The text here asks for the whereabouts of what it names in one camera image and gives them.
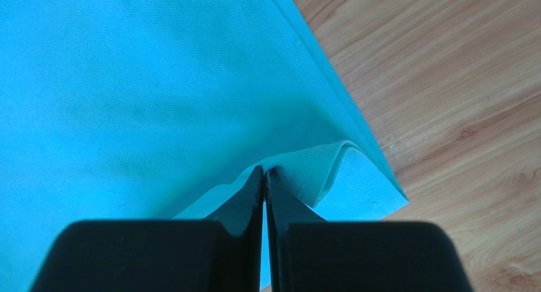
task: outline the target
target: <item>wood grain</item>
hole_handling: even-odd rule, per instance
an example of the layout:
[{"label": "wood grain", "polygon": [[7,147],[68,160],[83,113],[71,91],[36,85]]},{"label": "wood grain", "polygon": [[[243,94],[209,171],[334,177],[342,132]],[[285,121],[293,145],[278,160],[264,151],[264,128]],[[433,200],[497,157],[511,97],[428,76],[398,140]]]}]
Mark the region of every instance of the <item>wood grain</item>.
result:
[{"label": "wood grain", "polygon": [[476,291],[541,291],[541,0],[294,0]]}]

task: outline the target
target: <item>towel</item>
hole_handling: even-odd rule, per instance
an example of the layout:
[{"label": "towel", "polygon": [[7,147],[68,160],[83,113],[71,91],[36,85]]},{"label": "towel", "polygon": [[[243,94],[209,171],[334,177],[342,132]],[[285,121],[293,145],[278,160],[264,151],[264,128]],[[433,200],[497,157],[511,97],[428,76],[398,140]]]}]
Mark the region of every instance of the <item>towel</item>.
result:
[{"label": "towel", "polygon": [[0,291],[74,221],[201,218],[256,165],[328,220],[407,204],[292,0],[0,0]]}]

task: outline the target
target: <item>turquoise napkin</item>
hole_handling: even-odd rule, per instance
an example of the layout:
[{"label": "turquoise napkin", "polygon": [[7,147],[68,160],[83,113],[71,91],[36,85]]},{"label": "turquoise napkin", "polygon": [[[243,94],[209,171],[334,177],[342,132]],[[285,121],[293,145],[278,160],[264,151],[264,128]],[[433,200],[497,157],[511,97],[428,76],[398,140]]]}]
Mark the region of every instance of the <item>turquoise napkin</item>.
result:
[{"label": "turquoise napkin", "polygon": [[71,222],[200,218],[258,164],[328,220],[407,203],[292,0],[0,0],[1,291]]}]

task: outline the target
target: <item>blue cloth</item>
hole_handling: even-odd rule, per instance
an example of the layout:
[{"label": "blue cloth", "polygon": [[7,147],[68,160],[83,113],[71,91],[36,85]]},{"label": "blue cloth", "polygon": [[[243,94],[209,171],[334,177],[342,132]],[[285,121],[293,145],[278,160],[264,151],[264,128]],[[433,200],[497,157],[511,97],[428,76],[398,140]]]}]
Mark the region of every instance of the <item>blue cloth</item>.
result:
[{"label": "blue cloth", "polygon": [[329,220],[407,203],[292,0],[0,0],[0,33],[0,291],[73,221],[202,217],[257,164]]}]

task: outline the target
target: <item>brown wooden floor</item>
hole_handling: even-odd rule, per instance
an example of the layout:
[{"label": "brown wooden floor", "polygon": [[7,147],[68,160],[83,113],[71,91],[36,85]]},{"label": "brown wooden floor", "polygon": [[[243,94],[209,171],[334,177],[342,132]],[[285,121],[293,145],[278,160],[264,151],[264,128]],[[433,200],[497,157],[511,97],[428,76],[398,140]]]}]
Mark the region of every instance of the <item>brown wooden floor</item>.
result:
[{"label": "brown wooden floor", "polygon": [[295,0],[476,291],[541,291],[541,0]]}]

